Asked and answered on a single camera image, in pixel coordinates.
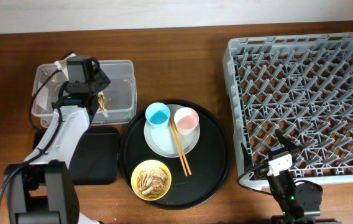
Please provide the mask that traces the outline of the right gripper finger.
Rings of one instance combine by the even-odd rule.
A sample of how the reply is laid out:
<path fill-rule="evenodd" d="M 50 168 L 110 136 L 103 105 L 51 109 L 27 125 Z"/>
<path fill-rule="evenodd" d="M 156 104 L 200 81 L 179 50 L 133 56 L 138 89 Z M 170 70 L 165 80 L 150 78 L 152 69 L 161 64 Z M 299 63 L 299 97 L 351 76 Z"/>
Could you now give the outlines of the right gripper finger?
<path fill-rule="evenodd" d="M 241 143 L 241 148 L 242 148 L 242 153 L 243 153 L 244 169 L 249 170 L 253 166 L 252 158 L 249 155 L 249 153 L 247 152 L 247 149 L 246 149 L 244 143 Z"/>
<path fill-rule="evenodd" d="M 275 130 L 276 137 L 280 144 L 286 147 L 287 150 L 295 150 L 296 145 L 292 143 L 288 138 L 283 136 L 283 133 L 279 130 Z"/>

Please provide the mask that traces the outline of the gold snack wrapper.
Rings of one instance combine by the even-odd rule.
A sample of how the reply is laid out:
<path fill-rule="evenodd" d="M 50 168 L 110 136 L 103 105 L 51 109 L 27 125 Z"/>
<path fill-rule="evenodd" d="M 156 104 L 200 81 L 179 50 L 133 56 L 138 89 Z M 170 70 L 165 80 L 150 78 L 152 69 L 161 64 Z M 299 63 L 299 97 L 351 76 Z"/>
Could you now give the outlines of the gold snack wrapper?
<path fill-rule="evenodd" d="M 106 111 L 107 108 L 106 108 L 106 97 L 105 97 L 105 94 L 100 91 L 98 93 L 98 103 L 99 103 L 99 109 L 101 111 Z"/>

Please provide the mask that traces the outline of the wooden chopstick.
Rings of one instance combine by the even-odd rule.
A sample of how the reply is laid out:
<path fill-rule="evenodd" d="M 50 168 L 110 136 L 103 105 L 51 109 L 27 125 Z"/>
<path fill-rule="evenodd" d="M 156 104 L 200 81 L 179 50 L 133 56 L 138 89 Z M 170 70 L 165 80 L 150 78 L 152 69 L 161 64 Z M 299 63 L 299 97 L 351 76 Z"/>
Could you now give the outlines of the wooden chopstick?
<path fill-rule="evenodd" d="M 181 141 L 180 141 L 179 136 L 177 137 L 177 139 L 178 139 L 178 143 L 180 144 L 180 151 L 181 151 L 181 154 L 182 154 L 182 157 L 183 157 L 184 163 L 185 163 L 185 167 L 186 167 L 186 170 L 187 170 L 188 176 L 189 176 L 189 175 L 192 175 L 192 173 L 191 173 L 191 169 L 190 169 L 190 167 L 189 167 L 189 164 L 188 164 L 187 158 L 186 158 L 186 156 L 185 156 L 185 152 L 184 152 L 184 150 L 183 150 L 183 148 L 182 148 L 182 145 L 181 145 Z"/>
<path fill-rule="evenodd" d="M 180 151 L 180 144 L 178 143 L 178 139 L 177 139 L 177 133 L 176 133 L 176 129 L 173 125 L 173 122 L 172 122 L 172 119 L 170 118 L 169 120 L 169 125 L 170 125 L 170 128 L 171 128 L 171 131 L 172 131 L 172 135 L 173 135 L 173 140 L 174 140 L 174 143 L 175 143 L 175 147 L 176 147 L 176 150 L 177 150 L 177 153 L 178 153 L 178 156 L 180 158 L 180 162 L 181 162 L 181 166 L 183 168 L 183 171 L 185 173 L 185 176 L 188 176 L 188 173 L 187 173 L 187 170 L 186 170 L 186 167 L 185 167 L 185 163 L 184 163 L 184 160 L 183 160 L 183 157 L 182 157 L 182 154 L 181 154 L 181 151 Z"/>

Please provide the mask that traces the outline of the pink plastic cup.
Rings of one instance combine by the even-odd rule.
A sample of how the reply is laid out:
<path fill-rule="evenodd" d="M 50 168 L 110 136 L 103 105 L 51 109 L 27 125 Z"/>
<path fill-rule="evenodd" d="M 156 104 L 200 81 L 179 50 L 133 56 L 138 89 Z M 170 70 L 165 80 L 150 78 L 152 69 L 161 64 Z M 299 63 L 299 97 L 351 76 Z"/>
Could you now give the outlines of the pink plastic cup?
<path fill-rule="evenodd" d="M 177 131 L 184 136 L 191 134 L 199 124 L 198 113 L 189 107 L 183 107 L 176 111 L 173 117 Z"/>

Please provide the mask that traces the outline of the light blue plastic cup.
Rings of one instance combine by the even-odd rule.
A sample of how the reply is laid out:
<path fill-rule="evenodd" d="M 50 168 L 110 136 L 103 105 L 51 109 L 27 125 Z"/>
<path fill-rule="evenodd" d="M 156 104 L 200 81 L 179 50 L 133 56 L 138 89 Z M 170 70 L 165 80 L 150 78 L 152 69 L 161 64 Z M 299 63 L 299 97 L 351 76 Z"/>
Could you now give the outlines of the light blue plastic cup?
<path fill-rule="evenodd" d="M 170 120 L 170 109 L 164 103 L 152 103 L 146 108 L 145 118 L 154 129 L 166 129 Z"/>

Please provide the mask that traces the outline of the grey round plate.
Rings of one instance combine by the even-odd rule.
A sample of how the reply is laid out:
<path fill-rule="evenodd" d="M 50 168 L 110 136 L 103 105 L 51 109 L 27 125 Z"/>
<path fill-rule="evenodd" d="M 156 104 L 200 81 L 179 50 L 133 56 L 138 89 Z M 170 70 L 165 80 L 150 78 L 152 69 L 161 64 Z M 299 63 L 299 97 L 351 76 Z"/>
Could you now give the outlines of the grey round plate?
<path fill-rule="evenodd" d="M 173 120 L 174 114 L 178 109 L 186 107 L 186 106 L 176 105 L 176 104 L 168 104 L 167 106 L 170 109 L 170 113 L 171 113 L 170 118 L 172 120 Z M 153 150 L 155 153 L 163 157 L 178 157 L 177 149 L 175 147 L 172 131 L 169 124 L 166 129 L 157 130 L 151 127 L 151 125 L 145 118 L 144 137 L 145 137 L 146 143 L 149 145 L 149 148 L 151 148 L 151 150 Z M 180 138 L 181 145 L 184 152 L 186 154 L 189 153 L 198 143 L 199 136 L 200 136 L 199 124 L 191 134 L 184 136 L 178 132 L 178 136 Z"/>

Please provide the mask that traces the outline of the peanut shells and rice scraps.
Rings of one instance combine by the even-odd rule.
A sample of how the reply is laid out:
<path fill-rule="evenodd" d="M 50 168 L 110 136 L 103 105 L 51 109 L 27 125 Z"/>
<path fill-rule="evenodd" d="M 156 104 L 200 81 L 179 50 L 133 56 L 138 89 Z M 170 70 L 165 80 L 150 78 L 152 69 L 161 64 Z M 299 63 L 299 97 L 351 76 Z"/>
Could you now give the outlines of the peanut shells and rice scraps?
<path fill-rule="evenodd" d="M 139 192 L 148 198 L 158 197 L 168 187 L 168 175 L 161 167 L 148 167 L 139 172 L 137 186 Z"/>

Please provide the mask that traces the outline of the yellow plastic bowl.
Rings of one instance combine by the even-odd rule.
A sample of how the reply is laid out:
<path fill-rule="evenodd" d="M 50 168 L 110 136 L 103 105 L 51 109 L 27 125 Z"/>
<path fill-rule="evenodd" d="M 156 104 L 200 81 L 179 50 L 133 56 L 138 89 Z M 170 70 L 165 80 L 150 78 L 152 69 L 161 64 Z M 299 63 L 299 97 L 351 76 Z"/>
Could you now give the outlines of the yellow plastic bowl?
<path fill-rule="evenodd" d="M 146 201 L 154 201 L 167 194 L 171 187 L 172 175 L 168 167 L 156 160 L 141 162 L 131 175 L 133 192 Z"/>

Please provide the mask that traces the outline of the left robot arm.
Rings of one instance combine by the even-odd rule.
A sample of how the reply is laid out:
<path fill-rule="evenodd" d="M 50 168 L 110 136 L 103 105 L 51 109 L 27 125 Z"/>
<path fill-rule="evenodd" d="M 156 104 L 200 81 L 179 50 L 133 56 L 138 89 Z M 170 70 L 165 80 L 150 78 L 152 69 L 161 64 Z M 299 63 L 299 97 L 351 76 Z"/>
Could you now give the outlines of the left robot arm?
<path fill-rule="evenodd" d="M 69 79 L 53 103 L 53 118 L 37 147 L 4 173 L 0 203 L 7 198 L 11 223 L 93 223 L 80 212 L 68 167 L 99 108 L 98 93 L 110 83 L 99 66 L 70 65 Z"/>

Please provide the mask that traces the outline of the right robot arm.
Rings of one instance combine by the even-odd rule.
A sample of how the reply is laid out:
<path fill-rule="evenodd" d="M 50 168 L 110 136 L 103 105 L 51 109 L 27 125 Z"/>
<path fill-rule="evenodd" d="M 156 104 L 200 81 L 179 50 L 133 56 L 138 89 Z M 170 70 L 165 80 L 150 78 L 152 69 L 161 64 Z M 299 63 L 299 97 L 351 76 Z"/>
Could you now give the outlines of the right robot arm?
<path fill-rule="evenodd" d="M 286 138 L 279 129 L 275 134 L 280 145 L 271 149 L 268 159 L 250 167 L 237 178 L 241 181 L 251 172 L 259 177 L 265 177 L 270 192 L 256 190 L 242 183 L 238 185 L 246 190 L 271 195 L 278 202 L 283 214 L 272 216 L 270 219 L 272 224 L 340 224 L 336 220 L 316 219 L 321 214 L 323 188 L 308 180 L 293 179 L 289 168 L 296 162 L 298 146 Z"/>

